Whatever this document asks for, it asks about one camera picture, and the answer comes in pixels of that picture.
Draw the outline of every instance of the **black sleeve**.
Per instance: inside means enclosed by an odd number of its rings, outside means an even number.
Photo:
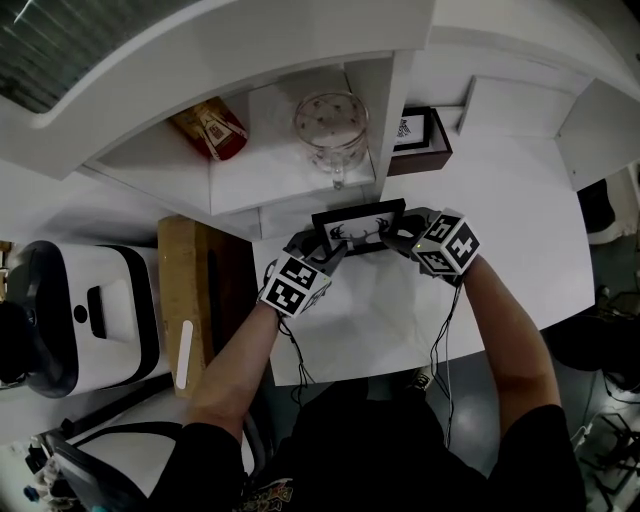
[[[182,429],[148,510],[230,511],[243,481],[238,441],[220,427],[193,423]]]
[[[509,428],[489,483],[498,510],[586,509],[584,483],[561,407],[538,407]]]

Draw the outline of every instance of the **white desk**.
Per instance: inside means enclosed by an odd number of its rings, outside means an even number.
[[[445,206],[465,213],[487,258],[542,329],[593,304],[587,236],[553,140],[459,138],[442,171],[389,178],[382,199],[407,208]],[[290,236],[254,243],[259,282]],[[423,366],[451,307],[453,288],[418,273],[391,251],[345,258],[333,286],[289,321],[316,382]],[[463,294],[451,323],[450,358],[482,350]],[[294,348],[280,336],[271,354],[276,385],[297,384]]]

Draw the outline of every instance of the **white marker cube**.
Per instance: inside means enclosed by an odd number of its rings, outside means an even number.
[[[478,254],[480,241],[464,215],[445,208],[413,254],[434,275],[462,275]]]
[[[315,305],[331,278],[282,251],[260,300],[291,318]]]

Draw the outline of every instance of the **shoe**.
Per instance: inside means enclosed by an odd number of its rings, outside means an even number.
[[[433,382],[435,376],[431,371],[431,365],[424,366],[422,368],[418,368],[413,374],[413,378],[411,379],[411,384],[407,387],[412,387],[419,389],[421,391],[426,391],[427,388]]]

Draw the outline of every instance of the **textured glass window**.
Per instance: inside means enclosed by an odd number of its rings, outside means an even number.
[[[0,0],[0,94],[48,112],[91,68],[196,0]]]

